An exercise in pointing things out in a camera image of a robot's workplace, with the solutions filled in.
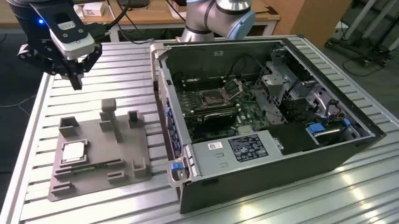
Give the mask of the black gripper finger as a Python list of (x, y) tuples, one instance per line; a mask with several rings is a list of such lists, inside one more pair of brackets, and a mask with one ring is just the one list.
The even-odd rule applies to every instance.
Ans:
[(92, 69), (98, 57), (101, 56), (101, 53), (102, 45), (100, 43), (96, 43), (93, 52), (89, 53), (82, 61), (76, 64), (74, 90), (81, 90), (81, 78), (84, 77), (84, 73)]
[(17, 58), (49, 75), (58, 74), (69, 80), (72, 88), (77, 90), (77, 76), (73, 74), (72, 67), (53, 46), (38, 44), (37, 49), (33, 49), (28, 44), (22, 44)]

